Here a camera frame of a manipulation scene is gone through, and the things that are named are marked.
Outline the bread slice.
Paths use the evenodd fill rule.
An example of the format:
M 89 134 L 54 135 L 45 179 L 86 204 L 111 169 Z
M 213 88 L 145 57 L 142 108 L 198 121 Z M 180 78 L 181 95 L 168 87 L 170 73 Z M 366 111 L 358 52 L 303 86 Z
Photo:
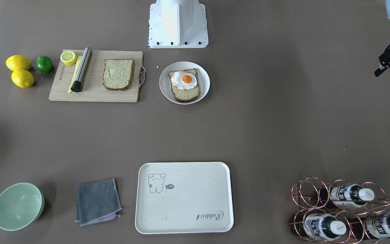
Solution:
M 135 61 L 132 59 L 104 60 L 102 76 L 104 88 L 111 91 L 124 91 L 130 88 L 134 66 Z
M 171 92 L 172 92 L 175 100 L 177 100 L 177 101 L 180 101 L 180 102 L 191 102 L 191 101 L 194 101 L 200 95 L 200 85 L 199 85 L 199 81 L 198 81 L 197 69 L 196 68 L 191 68 L 191 69 L 186 69 L 186 70 L 182 70 L 182 71 L 194 74 L 196 76 L 196 78 L 197 78 L 198 85 L 195 88 L 192 88 L 192 89 L 189 89 L 189 90 L 180 90 L 180 89 L 174 87 L 171 84 Z

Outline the cream rectangular tray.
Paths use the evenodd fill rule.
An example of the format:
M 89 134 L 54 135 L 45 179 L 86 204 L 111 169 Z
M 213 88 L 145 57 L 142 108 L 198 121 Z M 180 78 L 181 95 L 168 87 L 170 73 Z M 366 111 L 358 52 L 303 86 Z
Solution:
M 145 235 L 227 232 L 232 181 L 223 162 L 150 162 L 139 169 L 135 228 Z

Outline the upper dark drink bottle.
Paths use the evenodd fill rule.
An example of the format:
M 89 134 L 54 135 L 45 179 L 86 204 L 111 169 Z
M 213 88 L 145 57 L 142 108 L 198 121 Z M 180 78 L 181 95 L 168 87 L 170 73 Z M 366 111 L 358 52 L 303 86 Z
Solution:
M 312 197 L 317 207 L 326 207 L 328 210 L 358 209 L 373 201 L 374 198 L 373 190 L 359 184 L 323 187 L 314 192 Z

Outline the lower drink bottle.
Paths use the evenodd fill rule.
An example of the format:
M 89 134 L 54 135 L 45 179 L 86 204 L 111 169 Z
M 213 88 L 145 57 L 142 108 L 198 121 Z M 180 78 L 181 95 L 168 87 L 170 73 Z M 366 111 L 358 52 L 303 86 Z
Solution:
M 308 240 L 334 241 L 347 231 L 345 223 L 331 214 L 294 215 L 288 221 L 292 234 Z
M 358 240 L 390 239 L 390 214 L 354 218 L 350 232 Z

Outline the white round plate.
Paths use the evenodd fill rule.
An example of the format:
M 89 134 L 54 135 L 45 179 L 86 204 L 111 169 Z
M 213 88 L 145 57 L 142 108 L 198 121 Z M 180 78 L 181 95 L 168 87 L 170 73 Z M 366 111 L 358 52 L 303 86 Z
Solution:
M 197 99 L 194 101 L 190 102 L 180 102 L 177 101 L 174 98 L 174 95 L 172 94 L 171 91 L 171 80 L 169 79 L 168 72 L 171 71 L 179 71 L 179 70 L 186 70 L 190 68 L 196 68 L 197 74 L 198 74 L 198 84 L 200 85 L 200 95 Z M 167 68 L 164 69 L 164 71 L 161 73 L 161 76 L 159 78 L 159 87 L 161 89 L 162 94 L 169 99 L 169 101 L 172 101 L 173 103 L 177 104 L 194 104 L 202 100 L 207 93 L 209 92 L 210 89 L 210 77 L 205 71 L 204 68 L 202 68 L 200 65 L 189 62 L 189 61 L 180 61 L 180 62 L 175 62 L 169 65 Z

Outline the fried egg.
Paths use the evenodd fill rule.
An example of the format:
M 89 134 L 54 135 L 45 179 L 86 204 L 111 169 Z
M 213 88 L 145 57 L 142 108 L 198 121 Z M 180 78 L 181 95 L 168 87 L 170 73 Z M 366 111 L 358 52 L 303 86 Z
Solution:
M 197 78 L 194 74 L 184 71 L 170 72 L 169 78 L 171 84 L 180 90 L 189 90 L 198 85 Z

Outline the wooden cutting board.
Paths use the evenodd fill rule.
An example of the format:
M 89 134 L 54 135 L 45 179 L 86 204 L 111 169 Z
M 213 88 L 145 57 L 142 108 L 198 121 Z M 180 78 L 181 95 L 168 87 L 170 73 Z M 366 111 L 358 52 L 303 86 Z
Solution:
M 91 59 L 85 74 L 83 89 L 79 93 L 68 93 L 74 76 L 75 65 L 65 65 L 59 61 L 50 90 L 51 101 L 79 102 L 138 102 L 139 83 L 142 81 L 143 52 L 92 50 Z M 130 88 L 125 91 L 111 91 L 103 86 L 104 60 L 134 60 L 134 74 Z

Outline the steel muddler black tip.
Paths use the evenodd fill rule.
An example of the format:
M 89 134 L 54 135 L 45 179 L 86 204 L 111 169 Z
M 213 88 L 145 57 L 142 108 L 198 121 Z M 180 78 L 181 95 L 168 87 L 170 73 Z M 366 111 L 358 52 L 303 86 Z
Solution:
M 78 71 L 76 73 L 74 82 L 73 82 L 73 84 L 71 85 L 71 88 L 70 88 L 70 90 L 72 92 L 78 93 L 78 92 L 82 91 L 82 89 L 83 89 L 83 82 L 84 82 L 85 75 L 86 75 L 86 72 L 87 72 L 87 69 L 88 69 L 88 65 L 89 65 L 90 60 L 91 60 L 91 56 L 92 56 L 91 48 L 90 47 L 86 47 L 85 51 L 84 51 L 84 53 L 82 55 L 82 59 L 81 59 Z

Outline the grey folded cloth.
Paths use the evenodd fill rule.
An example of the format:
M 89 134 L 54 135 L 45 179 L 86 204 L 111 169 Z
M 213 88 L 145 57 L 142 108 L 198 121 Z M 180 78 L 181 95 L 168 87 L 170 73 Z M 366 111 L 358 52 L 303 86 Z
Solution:
M 75 222 L 81 226 L 112 220 L 122 210 L 114 178 L 76 186 Z

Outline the green lime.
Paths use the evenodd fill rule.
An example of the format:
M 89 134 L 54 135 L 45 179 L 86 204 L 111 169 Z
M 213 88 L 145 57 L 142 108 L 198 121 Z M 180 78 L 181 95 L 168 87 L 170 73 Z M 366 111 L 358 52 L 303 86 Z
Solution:
M 48 56 L 40 56 L 37 58 L 36 66 L 42 73 L 50 73 L 53 69 L 53 62 Z

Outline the lower yellow lemon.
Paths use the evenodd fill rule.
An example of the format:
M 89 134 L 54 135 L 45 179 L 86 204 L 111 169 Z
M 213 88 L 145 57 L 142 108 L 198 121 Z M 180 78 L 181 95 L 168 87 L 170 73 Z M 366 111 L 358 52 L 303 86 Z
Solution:
M 20 88 L 31 87 L 35 82 L 34 76 L 31 74 L 31 72 L 24 69 L 13 71 L 11 74 L 11 79 L 14 84 Z

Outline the yellow lemon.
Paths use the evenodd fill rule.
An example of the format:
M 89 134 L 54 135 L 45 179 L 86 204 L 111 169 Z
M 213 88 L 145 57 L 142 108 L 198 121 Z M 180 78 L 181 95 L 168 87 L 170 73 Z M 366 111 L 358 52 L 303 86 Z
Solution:
M 16 71 L 19 69 L 31 69 L 31 61 L 28 57 L 25 57 L 24 55 L 13 55 L 7 58 L 5 64 L 11 71 Z
M 31 87 L 35 82 L 34 76 L 31 74 L 31 72 L 24 69 L 13 71 L 11 74 L 11 79 L 14 84 L 20 88 Z

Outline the upper yellow lemon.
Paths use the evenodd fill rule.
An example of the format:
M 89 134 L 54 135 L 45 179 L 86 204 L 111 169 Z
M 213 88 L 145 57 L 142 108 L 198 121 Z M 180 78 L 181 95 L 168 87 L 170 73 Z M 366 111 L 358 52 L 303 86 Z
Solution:
M 28 57 L 25 57 L 24 55 L 13 55 L 7 58 L 5 64 L 11 71 L 16 71 L 19 69 L 31 69 L 31 61 Z

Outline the light green bowl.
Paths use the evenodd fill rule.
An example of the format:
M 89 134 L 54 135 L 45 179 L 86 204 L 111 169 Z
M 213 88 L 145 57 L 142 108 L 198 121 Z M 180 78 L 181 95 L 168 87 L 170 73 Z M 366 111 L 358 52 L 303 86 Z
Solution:
M 43 193 L 34 184 L 21 182 L 0 194 L 0 228 L 17 231 L 36 221 L 44 210 Z

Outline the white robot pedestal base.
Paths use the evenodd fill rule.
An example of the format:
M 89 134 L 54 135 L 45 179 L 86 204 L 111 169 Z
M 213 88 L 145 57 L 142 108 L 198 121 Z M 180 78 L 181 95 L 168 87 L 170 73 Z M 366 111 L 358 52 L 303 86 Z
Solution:
M 149 10 L 149 48 L 208 47 L 206 9 L 198 0 L 157 0 Z

